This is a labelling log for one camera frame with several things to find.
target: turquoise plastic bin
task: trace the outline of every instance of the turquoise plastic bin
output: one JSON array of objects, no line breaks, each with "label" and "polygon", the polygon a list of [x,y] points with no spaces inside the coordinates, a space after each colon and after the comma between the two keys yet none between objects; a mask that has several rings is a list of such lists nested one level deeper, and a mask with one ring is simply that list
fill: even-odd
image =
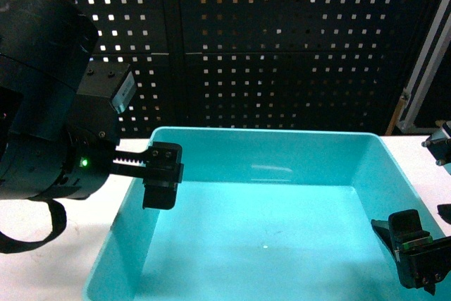
[{"label": "turquoise plastic bin", "polygon": [[142,210],[135,180],[85,300],[449,300],[407,290],[370,220],[418,209],[443,233],[375,135],[160,128],[183,147],[175,207]]}]

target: black strap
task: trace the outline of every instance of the black strap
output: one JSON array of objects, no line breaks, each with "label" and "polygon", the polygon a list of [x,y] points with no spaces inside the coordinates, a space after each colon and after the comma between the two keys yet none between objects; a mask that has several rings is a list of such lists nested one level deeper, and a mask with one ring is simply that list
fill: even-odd
[{"label": "black strap", "polygon": [[49,236],[41,241],[25,242],[11,239],[0,232],[0,253],[11,254],[28,252],[29,250],[35,250],[46,243],[55,240],[66,229],[67,218],[66,210],[64,206],[55,200],[43,201],[49,205],[49,211],[51,216],[52,230]]}]

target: green led light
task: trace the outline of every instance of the green led light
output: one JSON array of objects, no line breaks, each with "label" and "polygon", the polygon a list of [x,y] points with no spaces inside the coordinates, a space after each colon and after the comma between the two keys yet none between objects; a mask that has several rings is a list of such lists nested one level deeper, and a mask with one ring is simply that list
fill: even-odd
[{"label": "green led light", "polygon": [[89,165],[89,161],[86,158],[81,158],[80,160],[80,167],[87,167]]}]

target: perforated metal panel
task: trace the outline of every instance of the perforated metal panel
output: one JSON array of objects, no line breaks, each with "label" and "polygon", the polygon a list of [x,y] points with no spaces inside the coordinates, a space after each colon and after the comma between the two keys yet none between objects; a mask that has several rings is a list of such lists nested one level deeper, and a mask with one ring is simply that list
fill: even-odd
[{"label": "perforated metal panel", "polygon": [[123,137],[160,125],[381,134],[438,0],[70,0],[135,67]]}]

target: white table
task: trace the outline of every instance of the white table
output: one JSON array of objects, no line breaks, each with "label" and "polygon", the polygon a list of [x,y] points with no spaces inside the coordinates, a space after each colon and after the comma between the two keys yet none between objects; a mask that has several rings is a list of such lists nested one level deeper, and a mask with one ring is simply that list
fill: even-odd
[{"label": "white table", "polygon": [[[384,143],[446,235],[451,225],[437,215],[437,205],[451,203],[451,176],[435,165],[421,147],[426,137],[383,137]],[[124,140],[121,149],[140,152],[147,140]],[[66,231],[38,250],[0,254],[0,300],[81,300],[81,292],[97,253],[130,184],[111,176],[86,201],[62,199]],[[46,204],[0,201],[0,230],[21,240],[41,240],[51,226]]]}]

